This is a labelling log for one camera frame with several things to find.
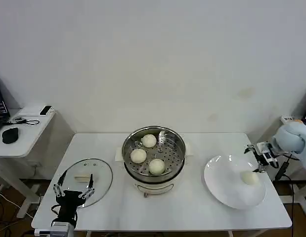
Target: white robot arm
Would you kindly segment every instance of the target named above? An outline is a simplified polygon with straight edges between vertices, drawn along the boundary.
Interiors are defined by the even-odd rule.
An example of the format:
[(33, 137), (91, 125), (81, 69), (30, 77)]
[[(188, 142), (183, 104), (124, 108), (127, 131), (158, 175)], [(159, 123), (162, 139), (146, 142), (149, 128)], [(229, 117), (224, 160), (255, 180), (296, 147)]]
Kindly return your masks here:
[(271, 165), (278, 168), (278, 156), (294, 156), (301, 160), (306, 169), (306, 125), (301, 121), (292, 121), (281, 126), (267, 142), (248, 145), (245, 153), (252, 151), (259, 166), (254, 172), (265, 172)]

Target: white plate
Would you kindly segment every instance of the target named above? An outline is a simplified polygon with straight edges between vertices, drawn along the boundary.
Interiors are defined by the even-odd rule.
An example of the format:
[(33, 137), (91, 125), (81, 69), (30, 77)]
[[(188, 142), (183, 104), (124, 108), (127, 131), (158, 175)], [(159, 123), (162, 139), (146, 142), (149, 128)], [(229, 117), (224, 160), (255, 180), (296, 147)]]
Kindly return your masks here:
[(245, 184), (242, 171), (253, 171), (256, 164), (247, 161), (246, 156), (217, 156), (209, 160), (204, 169), (204, 179), (210, 192), (222, 203), (236, 209), (247, 209), (260, 204), (266, 196), (266, 186), (259, 177), (259, 183)]

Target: robotic arm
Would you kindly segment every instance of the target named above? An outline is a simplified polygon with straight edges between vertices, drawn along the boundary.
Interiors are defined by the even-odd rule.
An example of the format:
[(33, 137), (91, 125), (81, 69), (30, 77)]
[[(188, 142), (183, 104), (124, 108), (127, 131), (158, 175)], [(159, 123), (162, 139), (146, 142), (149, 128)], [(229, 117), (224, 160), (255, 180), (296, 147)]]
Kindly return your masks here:
[[(279, 168), (278, 156), (294, 156), (306, 168), (306, 125), (300, 121), (289, 122), (281, 126), (269, 141), (248, 145), (244, 153), (249, 151), (254, 153), (259, 164), (254, 172), (263, 173), (268, 165)], [(280, 169), (285, 171), (287, 167), (288, 163)]]
[[(39, 235), (50, 235), (51, 237), (73, 237), (74, 229), (77, 224), (77, 208), (85, 204), (86, 200), (94, 193), (92, 174), (90, 176), (89, 185), (83, 192), (74, 190), (62, 190), (62, 185), (67, 171), (59, 178), (53, 189), (56, 195), (57, 205), (51, 210), (57, 214), (52, 221), (50, 231), (40, 232)], [(60, 206), (57, 213), (54, 208)]]

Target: wall stain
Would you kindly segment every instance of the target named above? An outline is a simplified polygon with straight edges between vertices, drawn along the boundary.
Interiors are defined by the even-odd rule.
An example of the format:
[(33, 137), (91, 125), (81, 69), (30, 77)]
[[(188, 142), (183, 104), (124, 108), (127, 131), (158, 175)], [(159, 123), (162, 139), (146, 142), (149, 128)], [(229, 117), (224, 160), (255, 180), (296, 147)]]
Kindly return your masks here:
[(213, 113), (213, 114), (210, 114), (208, 117), (207, 117), (207, 121), (209, 122), (215, 122), (217, 121), (219, 118), (218, 114), (217, 113)]
[(254, 87), (247, 87), (244, 89), (241, 89), (237, 94), (236, 98), (241, 100), (248, 100), (255, 94), (255, 88)]

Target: metal rim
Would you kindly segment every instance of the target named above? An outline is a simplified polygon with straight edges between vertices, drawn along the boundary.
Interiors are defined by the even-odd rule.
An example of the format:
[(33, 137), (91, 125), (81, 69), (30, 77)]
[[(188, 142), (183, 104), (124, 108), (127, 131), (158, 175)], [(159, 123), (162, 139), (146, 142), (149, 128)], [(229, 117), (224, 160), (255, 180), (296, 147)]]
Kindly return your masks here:
[(138, 179), (138, 178), (136, 178), (129, 170), (128, 170), (128, 168), (127, 168), (127, 165), (124, 163), (124, 167), (125, 167), (125, 169), (127, 170), (127, 173), (133, 178), (133, 179), (135, 179), (136, 181), (139, 181), (139, 182), (141, 182), (141, 183), (144, 183), (144, 184), (150, 184), (150, 185), (158, 185), (158, 184), (163, 184), (163, 183), (166, 183), (166, 182), (169, 182), (169, 181), (171, 181), (171, 180), (173, 180), (175, 177), (177, 177), (178, 175), (179, 175), (179, 173), (182, 171), (182, 169), (183, 169), (183, 165), (184, 165), (184, 160), (183, 160), (183, 163), (182, 163), (182, 166), (181, 166), (181, 168), (180, 168), (180, 170), (172, 177), (172, 178), (170, 178), (170, 179), (167, 179), (167, 180), (164, 180), (164, 181), (161, 181), (161, 182), (147, 182), (147, 181), (143, 181), (143, 180), (140, 180), (140, 179)]
[(70, 167), (68, 167), (65, 171), (69, 170), (69, 169), (70, 169), (71, 167), (73, 167), (75, 164), (78, 164), (78, 163), (80, 163), (80, 162), (82, 162), (82, 161), (85, 161), (85, 160), (91, 160), (91, 159), (96, 159), (96, 160), (102, 161), (102, 162), (104, 162), (104, 163), (110, 168), (110, 171), (111, 171), (111, 182), (110, 182), (110, 185), (109, 185), (108, 189), (107, 189), (107, 190), (105, 191), (105, 193), (101, 196), (101, 198), (99, 198), (97, 201), (92, 202), (92, 203), (90, 203), (90, 204), (88, 204), (88, 205), (79, 206), (78, 208), (85, 208), (85, 207), (87, 207), (87, 206), (91, 206), (91, 205), (97, 203), (98, 201), (100, 201), (101, 199), (103, 199), (103, 197), (107, 194), (107, 192), (108, 192), (109, 189), (111, 188), (111, 185), (112, 185), (112, 182), (113, 182), (113, 172), (112, 172), (111, 166), (110, 166), (106, 161), (104, 161), (104, 160), (102, 160), (102, 159), (98, 159), (98, 158), (87, 158), (87, 159), (79, 160), (78, 162), (76, 162), (76, 163), (72, 164)]
[[(146, 134), (154, 134), (157, 144), (153, 148), (146, 148), (141, 143), (141, 137)], [(141, 164), (133, 163), (130, 152), (134, 149), (143, 149), (147, 153), (147, 160)], [(147, 126), (140, 128), (123, 142), (122, 157), (128, 173), (137, 181), (146, 184), (162, 184), (177, 176), (184, 165), (186, 147), (181, 136), (172, 129), (162, 126)], [(148, 173), (148, 164), (151, 160), (160, 158), (165, 162), (165, 173), (154, 176)]]

